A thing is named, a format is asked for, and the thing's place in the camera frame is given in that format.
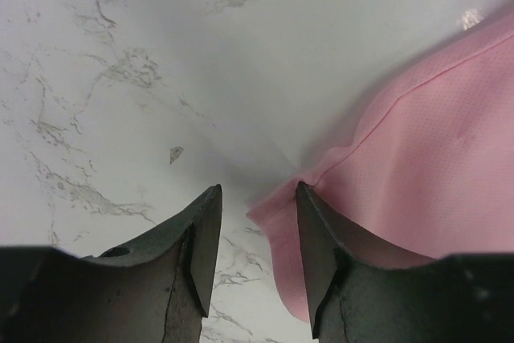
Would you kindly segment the pink t shirt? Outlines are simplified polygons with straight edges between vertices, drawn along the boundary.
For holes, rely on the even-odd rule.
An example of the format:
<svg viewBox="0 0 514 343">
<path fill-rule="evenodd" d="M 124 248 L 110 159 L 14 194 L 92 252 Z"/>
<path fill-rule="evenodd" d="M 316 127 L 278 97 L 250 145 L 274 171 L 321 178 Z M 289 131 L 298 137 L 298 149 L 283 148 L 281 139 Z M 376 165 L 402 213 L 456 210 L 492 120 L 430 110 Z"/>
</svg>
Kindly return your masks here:
<svg viewBox="0 0 514 343">
<path fill-rule="evenodd" d="M 386 267 L 513 249 L 513 17 L 475 27 L 393 80 L 353 138 L 255 206 L 287 310 L 308 321 L 296 187 L 357 228 L 353 250 Z"/>
</svg>

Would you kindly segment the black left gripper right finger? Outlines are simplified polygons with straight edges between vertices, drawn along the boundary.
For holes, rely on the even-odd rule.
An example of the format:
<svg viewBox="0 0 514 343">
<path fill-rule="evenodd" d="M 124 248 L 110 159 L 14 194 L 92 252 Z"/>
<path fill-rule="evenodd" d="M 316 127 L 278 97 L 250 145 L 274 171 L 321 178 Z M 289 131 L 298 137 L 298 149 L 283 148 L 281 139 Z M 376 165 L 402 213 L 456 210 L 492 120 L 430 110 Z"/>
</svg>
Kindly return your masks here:
<svg viewBox="0 0 514 343">
<path fill-rule="evenodd" d="M 513 257 L 457 254 L 385 268 L 350 250 L 356 226 L 296 187 L 312 336 L 320 342 L 510 342 Z"/>
</svg>

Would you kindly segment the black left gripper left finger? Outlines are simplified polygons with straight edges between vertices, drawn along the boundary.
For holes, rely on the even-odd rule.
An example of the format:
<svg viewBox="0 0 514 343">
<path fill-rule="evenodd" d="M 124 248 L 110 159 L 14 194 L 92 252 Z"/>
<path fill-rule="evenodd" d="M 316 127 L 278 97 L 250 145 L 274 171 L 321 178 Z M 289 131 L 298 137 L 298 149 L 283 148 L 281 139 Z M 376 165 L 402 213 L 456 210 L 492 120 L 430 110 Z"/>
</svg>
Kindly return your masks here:
<svg viewBox="0 0 514 343">
<path fill-rule="evenodd" d="M 197 342 L 207 318 L 222 188 L 99 256 L 1 249 L 4 342 Z"/>
</svg>

